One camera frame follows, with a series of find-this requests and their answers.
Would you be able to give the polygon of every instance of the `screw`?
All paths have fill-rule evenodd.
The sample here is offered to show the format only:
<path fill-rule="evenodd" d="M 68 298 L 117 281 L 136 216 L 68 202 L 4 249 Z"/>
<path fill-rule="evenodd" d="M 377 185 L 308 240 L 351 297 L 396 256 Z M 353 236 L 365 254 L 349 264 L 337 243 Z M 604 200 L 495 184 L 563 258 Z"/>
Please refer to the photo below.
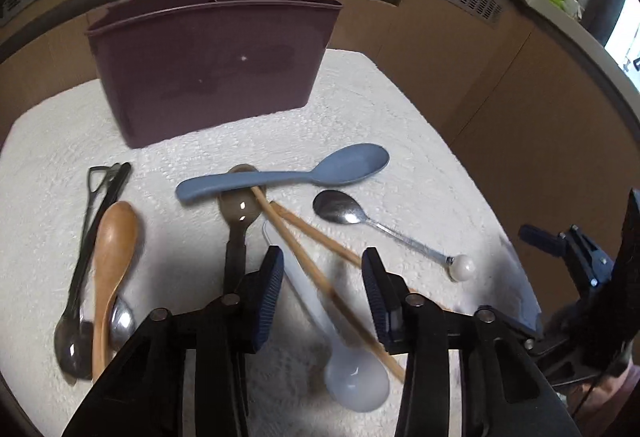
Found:
<path fill-rule="evenodd" d="M 422 307 L 426 302 L 426 298 L 417 292 L 409 293 L 406 297 L 404 297 L 404 301 L 407 302 L 411 307 Z"/>
<path fill-rule="evenodd" d="M 489 311 L 489 309 L 480 309 L 476 313 L 476 316 L 481 322 L 484 323 L 491 323 L 495 321 L 495 314 L 492 311 Z"/>
<path fill-rule="evenodd" d="M 162 320 L 166 320 L 166 317 L 169 316 L 169 311 L 164 307 L 159 307 L 158 309 L 153 309 L 149 318 L 151 318 L 154 322 L 161 322 Z"/>
<path fill-rule="evenodd" d="M 230 306 L 230 305 L 237 305 L 240 303 L 240 297 L 236 294 L 236 293 L 229 293 L 229 294 L 225 294 L 222 297 L 222 303 L 223 305 L 226 306 Z"/>

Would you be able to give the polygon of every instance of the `wooden chopstick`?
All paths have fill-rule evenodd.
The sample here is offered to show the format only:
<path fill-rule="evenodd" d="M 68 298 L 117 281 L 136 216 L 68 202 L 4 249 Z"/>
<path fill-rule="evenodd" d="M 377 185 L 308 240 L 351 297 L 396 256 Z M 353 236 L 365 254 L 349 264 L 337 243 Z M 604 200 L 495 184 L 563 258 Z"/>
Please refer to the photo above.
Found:
<path fill-rule="evenodd" d="M 404 383 L 404 369 L 392 356 L 386 353 L 384 347 L 378 343 L 378 340 L 371 335 L 362 322 L 360 322 L 360 319 L 353 313 L 351 308 L 338 295 L 331 282 L 329 282 L 322 271 L 318 269 L 314 261 L 306 254 L 306 251 L 296 240 L 296 237 L 293 236 L 289 231 L 289 228 L 285 225 L 274 208 L 269 204 L 267 198 L 262 193 L 262 190 L 257 186 L 253 186 L 251 190 L 254 192 L 255 198 L 260 203 L 262 211 L 264 211 L 264 214 L 270 220 L 271 224 L 273 224 L 273 227 L 276 228 L 280 236 L 285 240 L 285 242 L 287 242 L 287 245 L 290 247 L 293 254 L 296 255 L 298 262 L 302 266 L 302 269 L 305 270 L 308 277 L 313 281 L 316 287 L 318 287 L 322 294 L 334 303 L 338 311 L 340 311 L 340 314 L 342 314 L 342 316 L 344 316 L 351 324 L 371 352 L 376 355 L 382 364 L 385 365 L 385 367 L 387 367 L 387 369 L 389 369 L 401 383 Z"/>
<path fill-rule="evenodd" d="M 307 224 L 300 217 L 298 217 L 295 213 L 290 212 L 284 206 L 278 204 L 276 201 L 271 201 L 271 206 L 276 211 L 276 213 L 286 220 L 289 224 L 293 224 L 300 231 L 302 231 L 305 235 L 309 236 L 311 239 L 314 239 L 316 242 L 321 243 L 327 249 L 330 249 L 336 255 L 340 255 L 344 260 L 351 262 L 356 267 L 361 266 L 360 257 L 353 253 L 350 249 L 347 249 L 340 243 L 336 242 L 334 239 L 330 239 L 327 237 L 322 231 L 319 229 L 315 229 L 311 224 Z"/>

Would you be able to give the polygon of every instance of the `purple container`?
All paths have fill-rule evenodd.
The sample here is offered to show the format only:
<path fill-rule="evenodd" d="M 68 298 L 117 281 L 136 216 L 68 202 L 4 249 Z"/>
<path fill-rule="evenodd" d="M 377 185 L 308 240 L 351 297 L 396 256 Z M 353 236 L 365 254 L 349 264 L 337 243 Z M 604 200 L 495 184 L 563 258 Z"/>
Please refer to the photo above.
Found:
<path fill-rule="evenodd" d="M 306 105 L 335 0 L 120 0 L 86 32 L 132 148 Z"/>

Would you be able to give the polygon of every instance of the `white tablecloth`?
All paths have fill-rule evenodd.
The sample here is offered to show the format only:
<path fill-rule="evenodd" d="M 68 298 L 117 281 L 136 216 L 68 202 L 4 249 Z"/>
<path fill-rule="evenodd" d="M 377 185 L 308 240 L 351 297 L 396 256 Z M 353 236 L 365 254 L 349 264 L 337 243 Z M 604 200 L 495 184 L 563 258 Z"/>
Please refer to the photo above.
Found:
<path fill-rule="evenodd" d="M 425 82 L 424 92 L 429 92 Z M 183 207 L 181 180 L 226 172 L 248 162 L 260 170 L 309 170 L 351 143 L 378 143 L 391 161 L 347 191 L 375 219 L 447 255 L 476 261 L 474 281 L 452 283 L 437 263 L 368 226 L 328 224 L 314 215 L 319 188 L 269 190 L 290 210 L 360 253 L 375 245 L 387 269 L 411 287 L 460 312 L 489 303 L 533 326 L 538 303 L 494 213 L 440 136 L 365 56 L 327 51 L 306 107 L 193 132 L 131 150 L 122 140 L 94 80 L 50 98 L 23 115 L 0 154 L 0 370 L 45 437 L 62 433 L 90 385 L 63 381 L 53 332 L 78 257 L 89 166 L 130 161 L 122 195 L 142 218 L 144 250 L 122 295 L 140 322 L 158 306 L 198 309 L 220 295 L 228 229 L 215 201 Z M 248 233 L 248 269 L 261 262 L 262 220 Z M 311 240 L 311 257 L 373 330 L 360 274 Z M 92 318 L 92 283 L 85 302 Z M 337 324 L 344 323 L 336 315 Z M 348 340 L 357 339 L 345 329 Z M 288 283 L 271 337 L 248 357 L 250 430 L 254 436 L 390 436 L 401 385 L 369 414 L 334 403 L 322 384 L 327 347 Z M 454 425 L 459 414 L 452 415 Z"/>

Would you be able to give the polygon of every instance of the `textured white cloth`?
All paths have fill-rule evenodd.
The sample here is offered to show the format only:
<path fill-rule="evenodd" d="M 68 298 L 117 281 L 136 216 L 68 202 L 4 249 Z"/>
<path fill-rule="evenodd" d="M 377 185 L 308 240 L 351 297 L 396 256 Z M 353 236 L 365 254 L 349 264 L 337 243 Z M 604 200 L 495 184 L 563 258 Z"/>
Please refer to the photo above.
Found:
<path fill-rule="evenodd" d="M 138 150 L 124 144 L 100 81 L 94 80 L 25 113 L 0 155 L 0 370 L 44 436 L 62 433 L 90 387 L 68 386 L 53 353 L 54 328 L 78 258 L 89 166 L 133 166 L 122 198 L 142 219 L 144 249 L 122 296 L 140 322 L 158 306 L 174 313 L 201 308 L 222 289 L 228 229 L 215 201 L 187 208 L 177 201 L 174 190 L 181 180 L 226 172 L 241 162 L 260 170 L 310 170 L 334 150 L 361 142 L 381 144 L 391 161 L 346 191 L 376 220 L 444 254 L 470 255 L 478 267 L 474 281 L 452 283 L 438 264 L 369 226 L 316 218 L 315 186 L 272 188 L 270 199 L 356 253 L 376 246 L 389 271 L 449 308 L 472 313 L 490 303 L 533 326 L 538 303 L 491 208 L 436 131 L 365 56 L 327 51 L 303 109 Z M 261 226 L 260 219 L 248 232 L 250 271 L 266 250 Z M 360 273 L 315 242 L 300 240 L 373 330 Z M 84 312 L 90 319 L 92 289 L 89 279 Z M 339 315 L 329 311 L 346 339 L 357 344 Z M 392 393 L 379 410 L 349 412 L 323 386 L 327 359 L 321 335 L 284 283 L 270 340 L 247 359 L 251 435 L 393 435 L 401 385 L 392 379 Z M 460 423 L 455 410 L 452 421 Z"/>

